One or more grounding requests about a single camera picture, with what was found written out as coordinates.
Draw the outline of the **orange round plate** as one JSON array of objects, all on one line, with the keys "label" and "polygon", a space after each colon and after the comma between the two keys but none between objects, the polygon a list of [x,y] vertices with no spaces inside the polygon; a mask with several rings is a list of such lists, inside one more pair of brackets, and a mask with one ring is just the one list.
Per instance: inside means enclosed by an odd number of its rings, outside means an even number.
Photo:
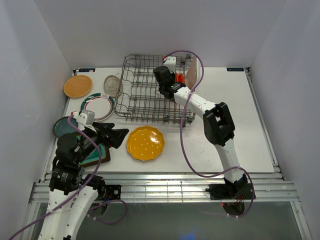
[{"label": "orange round plate", "polygon": [[177,82],[181,83],[180,80],[179,80],[179,74],[180,74],[180,73],[175,73],[175,82],[176,82],[176,83],[177,83]]},{"label": "orange round plate", "polygon": [[182,73],[179,74],[179,81],[185,84],[185,76]]}]

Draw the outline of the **white rectangular plate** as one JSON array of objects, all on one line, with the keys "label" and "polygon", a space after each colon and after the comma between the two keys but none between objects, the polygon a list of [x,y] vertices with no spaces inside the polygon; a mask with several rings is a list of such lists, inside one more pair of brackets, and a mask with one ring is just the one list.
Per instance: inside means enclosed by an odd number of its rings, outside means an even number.
[{"label": "white rectangular plate", "polygon": [[201,63],[194,57],[185,76],[185,85],[191,90],[201,77]]}]

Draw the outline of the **yellow dotted scalloped plate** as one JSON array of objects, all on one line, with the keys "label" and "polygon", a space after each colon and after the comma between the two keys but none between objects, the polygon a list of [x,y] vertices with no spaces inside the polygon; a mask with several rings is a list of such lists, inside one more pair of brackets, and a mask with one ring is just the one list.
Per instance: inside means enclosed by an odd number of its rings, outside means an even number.
[{"label": "yellow dotted scalloped plate", "polygon": [[130,132],[126,147],[128,153],[142,162],[155,160],[164,150],[164,135],[153,126],[145,125],[137,127]]}]

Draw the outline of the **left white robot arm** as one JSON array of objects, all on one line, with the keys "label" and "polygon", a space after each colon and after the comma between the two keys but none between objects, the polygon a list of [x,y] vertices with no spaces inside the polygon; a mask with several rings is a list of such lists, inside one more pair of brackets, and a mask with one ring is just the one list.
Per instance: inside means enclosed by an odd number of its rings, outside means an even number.
[{"label": "left white robot arm", "polygon": [[84,175],[84,160],[97,147],[119,148],[129,129],[113,123],[93,123],[84,134],[72,132],[59,137],[49,183],[47,216],[40,240],[74,240],[94,201],[105,201],[110,188],[101,176]]}]

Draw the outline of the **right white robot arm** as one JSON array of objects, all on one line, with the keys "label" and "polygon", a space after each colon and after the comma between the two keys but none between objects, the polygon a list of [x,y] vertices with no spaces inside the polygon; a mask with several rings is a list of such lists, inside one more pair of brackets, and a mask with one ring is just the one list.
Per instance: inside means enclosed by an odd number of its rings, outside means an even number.
[{"label": "right white robot arm", "polygon": [[166,66],[153,70],[159,92],[176,104],[184,106],[203,120],[204,135],[216,148],[222,167],[224,184],[210,184],[205,190],[212,200],[254,199],[253,185],[241,169],[234,145],[235,124],[226,103],[210,102],[184,84]]}]

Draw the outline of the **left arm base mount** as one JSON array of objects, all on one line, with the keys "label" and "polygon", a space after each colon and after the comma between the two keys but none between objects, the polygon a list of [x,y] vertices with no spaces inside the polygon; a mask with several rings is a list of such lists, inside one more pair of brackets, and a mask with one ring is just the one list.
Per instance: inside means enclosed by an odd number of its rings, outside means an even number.
[{"label": "left arm base mount", "polygon": [[98,197],[96,201],[120,200],[122,186],[120,184],[100,185],[97,187]]}]

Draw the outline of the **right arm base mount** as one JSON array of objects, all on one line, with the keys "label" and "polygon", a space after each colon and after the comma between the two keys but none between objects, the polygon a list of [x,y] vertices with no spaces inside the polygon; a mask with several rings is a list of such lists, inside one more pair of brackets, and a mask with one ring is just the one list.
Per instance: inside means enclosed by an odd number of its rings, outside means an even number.
[{"label": "right arm base mount", "polygon": [[210,184],[205,191],[209,193],[211,200],[251,200],[256,198],[252,186],[248,183],[240,188],[227,184]]}]

